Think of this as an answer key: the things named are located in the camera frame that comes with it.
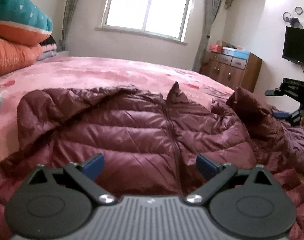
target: box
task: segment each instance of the box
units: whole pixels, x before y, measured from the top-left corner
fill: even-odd
[[[216,45],[219,45],[219,46],[222,46],[222,47],[233,47],[232,44],[230,43],[227,43],[226,41],[223,41],[223,40],[219,40],[216,42]]]
[[[250,52],[238,50],[238,49],[231,49],[231,48],[223,48],[222,54],[232,56],[232,57],[238,57],[245,60],[248,60],[250,56]]]
[[[210,44],[210,51],[212,52],[222,53],[222,49],[223,47],[220,45]]]

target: bedsheet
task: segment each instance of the bedsheet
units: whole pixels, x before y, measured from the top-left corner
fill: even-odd
[[[93,88],[132,84],[166,98],[175,81],[190,100],[210,109],[226,102],[230,88],[195,72],[145,62],[108,58],[53,57],[0,77],[0,161],[19,150],[17,106],[33,90]]]

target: curtain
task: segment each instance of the curtain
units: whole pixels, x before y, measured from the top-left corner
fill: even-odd
[[[205,14],[204,14],[202,38],[194,60],[194,64],[192,68],[193,71],[199,72],[201,68],[204,52],[208,47],[211,26],[218,13],[220,3],[221,0],[205,0]]]
[[[65,42],[68,36],[74,11],[76,8],[78,0],[67,0],[65,4],[64,18],[63,18],[63,28],[62,28],[62,40],[60,41],[61,50],[65,50]]]

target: window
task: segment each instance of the window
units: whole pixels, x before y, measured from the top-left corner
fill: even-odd
[[[181,40],[190,0],[108,0],[103,26]]]

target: blue box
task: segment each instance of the blue box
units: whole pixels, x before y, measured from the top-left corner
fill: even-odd
[[[222,54],[232,57],[242,58],[245,60],[248,60],[250,56],[250,52],[248,51],[239,50],[239,49],[230,49],[226,47],[223,48]]]

